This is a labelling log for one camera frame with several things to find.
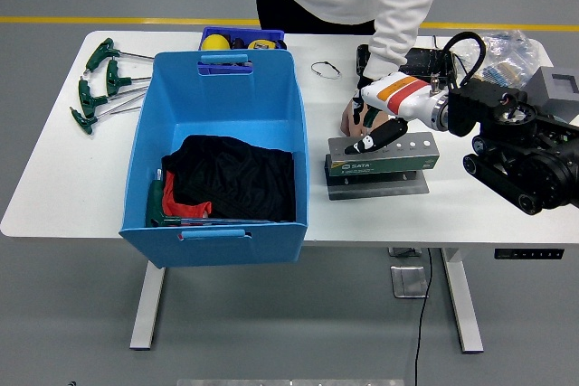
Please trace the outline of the person's left hand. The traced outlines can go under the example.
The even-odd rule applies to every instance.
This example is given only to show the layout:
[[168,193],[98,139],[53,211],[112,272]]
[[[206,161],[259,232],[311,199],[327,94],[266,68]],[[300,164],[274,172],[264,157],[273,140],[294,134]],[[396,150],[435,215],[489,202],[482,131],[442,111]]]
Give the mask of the person's left hand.
[[364,126],[364,117],[367,112],[367,105],[364,105],[360,112],[360,122],[358,124],[356,124],[354,121],[354,108],[355,103],[351,99],[346,104],[346,107],[342,113],[340,131],[347,137],[362,137],[370,132],[370,128]]

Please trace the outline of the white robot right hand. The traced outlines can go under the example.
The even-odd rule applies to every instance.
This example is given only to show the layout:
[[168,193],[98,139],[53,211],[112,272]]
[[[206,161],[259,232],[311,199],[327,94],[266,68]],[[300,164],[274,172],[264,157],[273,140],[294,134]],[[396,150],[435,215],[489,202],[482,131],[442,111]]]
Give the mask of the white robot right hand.
[[418,119],[435,131],[449,128],[448,92],[438,83],[395,72],[363,87],[354,97],[354,121],[360,122],[360,112],[367,105],[364,126],[374,122],[382,111],[391,118],[381,126],[345,148],[348,155],[377,151],[406,134],[408,122]]

